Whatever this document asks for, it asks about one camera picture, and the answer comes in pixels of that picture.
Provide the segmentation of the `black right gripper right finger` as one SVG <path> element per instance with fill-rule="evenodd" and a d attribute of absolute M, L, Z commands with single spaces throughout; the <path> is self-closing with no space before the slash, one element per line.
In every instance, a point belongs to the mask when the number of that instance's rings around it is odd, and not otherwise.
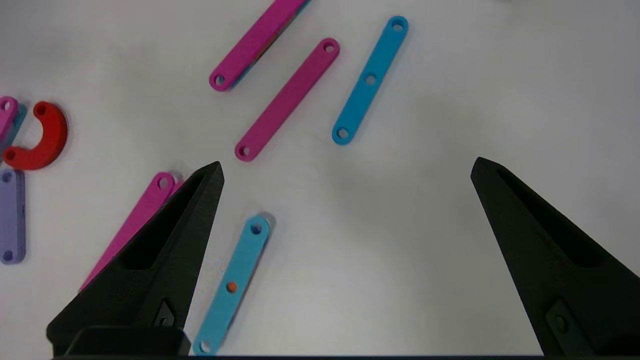
<path fill-rule="evenodd" d="M 638 354 L 639 277 L 498 162 L 471 182 L 544 354 Z"/>

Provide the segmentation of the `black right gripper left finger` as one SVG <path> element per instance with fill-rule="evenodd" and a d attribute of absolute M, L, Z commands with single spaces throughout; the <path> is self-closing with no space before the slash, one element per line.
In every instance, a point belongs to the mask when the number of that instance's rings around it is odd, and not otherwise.
<path fill-rule="evenodd" d="M 48 324 L 54 353 L 187 353 L 185 324 L 225 178 L 196 170 Z"/>

